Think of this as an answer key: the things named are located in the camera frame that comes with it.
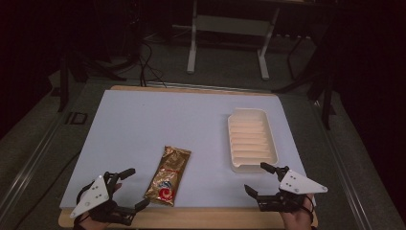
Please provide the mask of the black stand leg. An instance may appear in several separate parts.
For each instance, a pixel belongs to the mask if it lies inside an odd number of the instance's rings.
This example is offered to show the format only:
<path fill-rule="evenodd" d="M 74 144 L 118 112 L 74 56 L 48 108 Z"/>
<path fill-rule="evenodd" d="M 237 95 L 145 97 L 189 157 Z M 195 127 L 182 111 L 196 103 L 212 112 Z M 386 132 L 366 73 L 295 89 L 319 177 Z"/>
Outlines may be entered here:
<path fill-rule="evenodd" d="M 326 77 L 324 82 L 324 98 L 322 106 L 322 123 L 327 130 L 330 130 L 329 126 L 329 114 L 330 114 L 330 103 L 332 97 L 332 88 L 334 82 L 334 75 L 330 74 Z"/>
<path fill-rule="evenodd" d="M 64 54 L 60 59 L 60 83 L 59 83 L 59 112 L 62 112 L 69 102 L 69 69 L 68 57 Z"/>

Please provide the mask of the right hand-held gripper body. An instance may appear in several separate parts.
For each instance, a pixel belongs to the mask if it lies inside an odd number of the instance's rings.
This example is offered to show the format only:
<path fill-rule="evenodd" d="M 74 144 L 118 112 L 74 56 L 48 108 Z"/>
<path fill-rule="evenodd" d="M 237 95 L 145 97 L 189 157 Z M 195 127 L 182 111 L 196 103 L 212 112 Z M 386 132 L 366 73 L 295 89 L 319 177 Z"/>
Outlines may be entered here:
<path fill-rule="evenodd" d="M 280 182 L 275 195 L 258 195 L 257 203 L 262 212 L 295 212 L 303 207 L 307 194 L 326 193 L 328 188 L 304 175 L 280 168 L 275 172 Z"/>

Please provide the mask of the white metal stand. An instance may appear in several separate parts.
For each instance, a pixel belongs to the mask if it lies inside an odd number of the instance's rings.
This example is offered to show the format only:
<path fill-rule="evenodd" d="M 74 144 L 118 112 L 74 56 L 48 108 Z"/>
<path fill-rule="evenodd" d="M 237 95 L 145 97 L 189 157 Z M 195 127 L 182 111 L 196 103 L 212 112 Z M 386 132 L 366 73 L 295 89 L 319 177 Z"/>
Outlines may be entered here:
<path fill-rule="evenodd" d="M 242 19 L 233 17 L 222 17 L 214 15 L 199 14 L 197 12 L 198 0 L 193 0 L 192 5 L 192 39 L 189 51 L 187 73 L 193 74 L 197 52 L 196 36 L 198 31 L 225 33 L 234 35 L 262 36 L 263 44 L 257 49 L 257 57 L 261 78 L 264 81 L 270 79 L 265 54 L 274 32 L 276 22 L 280 13 L 279 8 L 271 12 L 271 19 L 268 21 Z"/>

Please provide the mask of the metal floor rail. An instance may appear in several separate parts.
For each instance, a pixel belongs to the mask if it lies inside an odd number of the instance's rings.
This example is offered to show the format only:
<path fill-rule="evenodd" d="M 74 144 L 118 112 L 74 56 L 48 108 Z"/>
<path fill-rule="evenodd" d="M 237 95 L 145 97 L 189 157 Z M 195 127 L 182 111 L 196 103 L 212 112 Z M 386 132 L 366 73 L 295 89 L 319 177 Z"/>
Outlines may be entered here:
<path fill-rule="evenodd" d="M 0 211 L 9 212 L 18 199 L 22 196 L 28 184 L 30 183 L 34 172 L 38 167 L 40 161 L 44 157 L 44 154 L 48 150 L 58 128 L 64 123 L 66 114 L 58 112 L 55 118 L 52 120 L 50 126 L 46 129 L 46 132 L 39 140 L 30 158 L 23 166 L 21 171 L 17 174 L 11 186 L 8 188 L 6 194 L 0 201 Z"/>
<path fill-rule="evenodd" d="M 316 115 L 316 120 L 327 139 L 330 153 L 333 158 L 335 172 L 337 174 L 338 180 L 340 181 L 343 193 L 346 196 L 347 203 L 351 209 L 357 228 L 358 230 L 372 230 L 370 221 L 365 213 L 364 207 L 359 199 L 358 193 L 355 191 L 350 175 L 344 164 L 342 153 L 338 149 L 337 143 L 334 140 L 332 134 L 325 128 L 324 123 L 321 121 L 320 116 L 322 115 L 322 106 L 318 101 L 311 102 L 310 104 L 312 106 L 314 114 Z"/>

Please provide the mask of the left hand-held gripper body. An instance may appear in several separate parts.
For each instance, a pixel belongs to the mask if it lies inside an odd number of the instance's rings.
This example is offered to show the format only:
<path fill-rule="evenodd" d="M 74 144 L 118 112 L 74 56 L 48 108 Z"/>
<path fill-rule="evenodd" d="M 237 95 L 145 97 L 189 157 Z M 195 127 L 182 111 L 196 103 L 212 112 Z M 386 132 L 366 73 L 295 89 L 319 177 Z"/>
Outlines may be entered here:
<path fill-rule="evenodd" d="M 99 175 L 93 182 L 82 188 L 77 196 L 77 206 L 70 214 L 71 219 L 75 219 L 79 215 L 103 204 L 107 199 L 113 200 L 113 195 L 116 191 L 119 172 L 106 172 L 104 175 Z M 113 213 L 115 217 L 111 223 L 119 223 L 129 226 L 135 217 L 135 210 L 125 207 L 114 206 Z"/>

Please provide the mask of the gold snack packet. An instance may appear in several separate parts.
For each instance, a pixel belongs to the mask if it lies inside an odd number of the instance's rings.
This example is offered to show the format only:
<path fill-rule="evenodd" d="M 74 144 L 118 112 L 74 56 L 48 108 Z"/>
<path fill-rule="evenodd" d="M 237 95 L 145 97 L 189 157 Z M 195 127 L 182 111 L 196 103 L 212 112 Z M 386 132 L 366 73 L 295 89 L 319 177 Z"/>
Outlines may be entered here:
<path fill-rule="evenodd" d="M 165 146 L 157 170 L 145 192 L 152 203 L 173 206 L 184 170 L 192 152 Z"/>

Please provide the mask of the person's right hand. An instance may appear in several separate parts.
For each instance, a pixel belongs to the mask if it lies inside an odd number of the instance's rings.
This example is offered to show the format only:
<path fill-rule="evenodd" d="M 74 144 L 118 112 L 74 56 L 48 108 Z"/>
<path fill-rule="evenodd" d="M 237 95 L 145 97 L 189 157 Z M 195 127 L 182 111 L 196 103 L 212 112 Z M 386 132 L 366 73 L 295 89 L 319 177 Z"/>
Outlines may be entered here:
<path fill-rule="evenodd" d="M 303 207 L 293 213 L 280 212 L 285 230 L 313 230 L 310 212 L 314 194 L 307 194 Z"/>

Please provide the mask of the light blue mat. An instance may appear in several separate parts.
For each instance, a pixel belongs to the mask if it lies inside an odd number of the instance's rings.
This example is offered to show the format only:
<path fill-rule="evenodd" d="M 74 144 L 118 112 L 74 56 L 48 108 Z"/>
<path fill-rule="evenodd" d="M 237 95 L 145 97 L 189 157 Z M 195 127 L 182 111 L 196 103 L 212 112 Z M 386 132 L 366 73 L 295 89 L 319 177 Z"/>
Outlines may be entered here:
<path fill-rule="evenodd" d="M 274 135 L 279 166 L 305 171 L 276 96 L 216 95 L 107 90 L 85 140 L 61 207 L 75 206 L 78 192 L 96 177 L 120 173 L 127 178 L 113 198 L 132 206 L 145 194 L 166 146 L 192 155 L 176 194 L 176 207 L 254 207 L 244 188 L 264 195 L 277 192 L 274 174 L 235 173 L 231 168 L 228 117 L 237 108 L 266 112 Z"/>

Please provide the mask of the person's left hand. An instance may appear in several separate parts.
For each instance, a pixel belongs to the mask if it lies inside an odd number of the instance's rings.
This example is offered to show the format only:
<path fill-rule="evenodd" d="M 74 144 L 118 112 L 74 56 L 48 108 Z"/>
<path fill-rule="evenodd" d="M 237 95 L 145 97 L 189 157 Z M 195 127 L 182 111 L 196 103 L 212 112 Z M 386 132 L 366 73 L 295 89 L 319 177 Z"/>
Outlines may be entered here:
<path fill-rule="evenodd" d="M 74 220 L 73 230 L 105 230 L 115 217 L 116 202 L 107 199 L 103 204 L 79 215 Z"/>

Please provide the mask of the cream ribbed plastic tray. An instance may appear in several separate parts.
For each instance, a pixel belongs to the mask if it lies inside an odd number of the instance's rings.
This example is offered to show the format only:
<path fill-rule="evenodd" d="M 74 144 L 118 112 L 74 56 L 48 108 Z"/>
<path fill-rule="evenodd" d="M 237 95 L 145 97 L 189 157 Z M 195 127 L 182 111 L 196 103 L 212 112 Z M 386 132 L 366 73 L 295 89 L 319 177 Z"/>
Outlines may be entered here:
<path fill-rule="evenodd" d="M 236 108 L 228 118 L 232 170 L 235 173 L 262 173 L 260 164 L 279 161 L 273 133 L 265 111 Z"/>

